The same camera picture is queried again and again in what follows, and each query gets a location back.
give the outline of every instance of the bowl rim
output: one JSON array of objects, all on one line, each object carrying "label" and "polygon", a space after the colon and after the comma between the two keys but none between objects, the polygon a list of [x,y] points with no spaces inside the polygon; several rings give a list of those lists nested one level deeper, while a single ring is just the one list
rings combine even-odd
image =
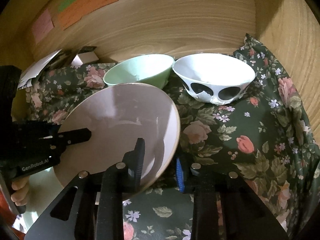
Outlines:
[{"label": "bowl rim", "polygon": [[[178,109],[177,109],[174,101],[168,96],[167,93],[165,93],[165,92],[162,91],[160,88],[157,88],[156,86],[153,86],[153,85],[149,85],[149,84],[145,84],[145,83],[137,83],[137,82],[135,82],[135,83],[121,83],[121,84],[117,84],[117,85],[114,85],[114,86],[111,86],[111,87],[107,87],[107,88],[101,89],[101,90],[99,90],[98,92],[92,94],[91,96],[93,96],[93,95],[95,95],[95,94],[97,94],[97,93],[99,93],[99,92],[101,92],[101,91],[103,91],[103,90],[111,89],[111,88],[114,88],[114,87],[116,87],[116,86],[124,86],[124,85],[135,85],[135,86],[136,86],[136,85],[140,85],[140,86],[146,86],[146,87],[154,87],[154,88],[160,90],[161,93],[165,94],[165,95],[167,96],[167,98],[170,99],[171,105],[173,106],[173,109],[174,109],[175,114],[176,114],[176,121],[177,121],[176,139],[175,139],[175,142],[174,142],[174,144],[173,144],[172,151],[171,151],[171,153],[170,153],[167,161],[164,163],[164,165],[162,165],[162,166],[160,167],[160,169],[159,169],[158,172],[156,173],[154,179],[152,179],[150,182],[146,183],[143,187],[139,187],[138,192],[128,195],[127,198],[129,198],[129,197],[132,197],[132,196],[134,196],[134,195],[136,195],[136,194],[140,194],[141,192],[143,192],[144,190],[146,190],[148,187],[150,187],[152,184],[154,184],[154,183],[156,182],[156,180],[157,180],[157,179],[164,173],[164,171],[167,169],[167,167],[168,167],[168,165],[170,164],[171,160],[173,159],[173,156],[174,156],[174,154],[175,154],[175,152],[176,152],[176,150],[177,150],[177,147],[178,147],[178,143],[179,143],[179,140],[180,140],[180,133],[181,133],[181,122],[180,122],[179,112],[178,112]],[[77,105],[77,106],[68,114],[68,116],[69,116],[73,111],[75,111],[78,106],[80,106],[82,103],[84,103],[89,97],[87,97],[87,98],[86,98],[85,100],[83,100],[79,105]],[[62,188],[64,188],[64,186],[61,184],[60,180],[58,179],[58,176],[57,176],[56,170],[55,170],[55,166],[53,167],[53,172],[54,172],[57,180],[59,181],[60,185],[62,186]]]},{"label": "bowl rim", "polygon": [[117,68],[117,67],[121,67],[121,64],[122,64],[122,63],[128,62],[129,60],[132,60],[132,59],[135,59],[135,58],[138,58],[138,57],[145,57],[145,56],[151,56],[151,55],[168,56],[168,57],[172,58],[172,63],[171,63],[171,65],[170,65],[168,68],[166,68],[165,70],[163,70],[163,71],[161,71],[161,72],[159,72],[159,73],[157,73],[157,74],[154,74],[154,75],[152,75],[152,76],[149,76],[149,77],[146,77],[146,78],[137,80],[137,81],[135,81],[134,83],[142,82],[142,81],[144,81],[144,80],[146,80],[146,79],[155,77],[155,76],[157,76],[157,75],[159,75],[159,74],[161,74],[161,73],[163,73],[163,72],[166,72],[168,69],[172,68],[172,65],[175,63],[174,57],[172,57],[172,56],[170,56],[170,55],[166,55],[166,54],[159,54],[159,53],[145,54],[145,55],[140,55],[140,56],[132,57],[132,58],[126,59],[126,60],[124,60],[124,61],[116,64],[114,67],[110,68],[110,69],[104,74],[104,76],[103,76],[103,82],[104,82],[105,84],[107,84],[108,86],[115,86],[115,85],[119,85],[119,84],[133,84],[133,83],[128,83],[128,82],[126,82],[126,83],[116,83],[116,84],[108,83],[108,82],[105,80],[105,78],[106,78],[106,76],[107,76],[108,73],[110,74],[110,71],[111,71],[111,72],[114,72],[114,71],[116,71],[116,68]]},{"label": "bowl rim", "polygon": [[[183,59],[183,58],[186,58],[186,57],[190,57],[190,56],[194,56],[194,55],[221,55],[222,57],[230,57],[230,58],[233,58],[233,59],[236,59],[240,62],[242,62],[243,64],[245,64],[245,66],[247,68],[249,68],[249,71],[252,72],[252,78],[250,79],[250,81],[247,81],[247,82],[241,82],[241,83],[228,83],[228,84],[215,84],[215,83],[211,83],[211,82],[205,82],[205,81],[200,81],[200,80],[197,80],[197,79],[193,79],[193,78],[189,78],[189,77],[186,77],[182,74],[180,74],[176,69],[175,69],[175,66],[177,65],[177,63],[179,62],[179,60]],[[220,54],[220,53],[196,53],[196,54],[190,54],[190,55],[187,55],[187,56],[184,56],[184,57],[181,57],[179,59],[177,59],[174,63],[174,65],[172,66],[172,70],[181,78],[181,79],[187,79],[189,81],[192,81],[193,83],[199,83],[199,84],[203,84],[203,85],[213,85],[213,86],[242,86],[243,84],[246,84],[246,83],[251,83],[255,77],[256,77],[256,73],[255,71],[245,62],[243,62],[242,60],[239,60],[238,58],[236,57],[232,57],[232,56],[229,56],[229,55],[225,55],[225,54]]]}]

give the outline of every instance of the orange sticky note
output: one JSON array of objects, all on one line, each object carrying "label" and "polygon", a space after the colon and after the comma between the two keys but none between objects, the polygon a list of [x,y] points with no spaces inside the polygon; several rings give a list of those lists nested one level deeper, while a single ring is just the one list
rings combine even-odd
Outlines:
[{"label": "orange sticky note", "polygon": [[39,16],[39,18],[33,23],[31,27],[31,31],[35,38],[36,44],[41,41],[52,29],[53,23],[49,10],[47,9]]},{"label": "orange sticky note", "polygon": [[58,15],[63,30],[79,21],[83,16],[118,0],[76,0]]}]

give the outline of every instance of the bowl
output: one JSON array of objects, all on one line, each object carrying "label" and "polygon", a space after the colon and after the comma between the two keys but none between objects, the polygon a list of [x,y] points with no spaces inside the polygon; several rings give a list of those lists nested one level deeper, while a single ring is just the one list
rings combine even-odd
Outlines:
[{"label": "bowl", "polygon": [[215,53],[200,53],[178,59],[173,71],[196,100],[225,105],[241,98],[254,80],[254,70],[243,61]]},{"label": "bowl", "polygon": [[59,132],[85,127],[92,132],[90,140],[68,146],[54,167],[63,187],[80,171],[93,174],[122,161],[137,138],[144,138],[144,190],[164,172],[180,136],[174,102],[159,88],[143,83],[120,84],[91,95],[70,113]]},{"label": "bowl", "polygon": [[174,58],[163,54],[142,55],[125,60],[103,77],[108,86],[121,83],[145,83],[162,89],[168,82]]}]

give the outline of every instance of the white bowl with black spots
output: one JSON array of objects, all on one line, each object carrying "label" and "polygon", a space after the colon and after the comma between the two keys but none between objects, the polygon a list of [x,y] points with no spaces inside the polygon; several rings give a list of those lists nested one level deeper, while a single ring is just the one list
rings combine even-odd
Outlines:
[{"label": "white bowl with black spots", "polygon": [[173,71],[196,100],[225,105],[241,98],[254,80],[254,70],[243,61],[223,54],[200,53],[178,59]]}]

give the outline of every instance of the pink sticky note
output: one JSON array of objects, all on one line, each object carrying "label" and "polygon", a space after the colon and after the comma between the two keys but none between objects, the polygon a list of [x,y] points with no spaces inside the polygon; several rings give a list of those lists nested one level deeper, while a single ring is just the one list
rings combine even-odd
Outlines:
[{"label": "pink sticky note", "polygon": [[31,27],[31,31],[35,38],[36,44],[41,41],[49,33],[49,31],[53,29],[53,27],[54,26],[49,10],[46,9]]}]

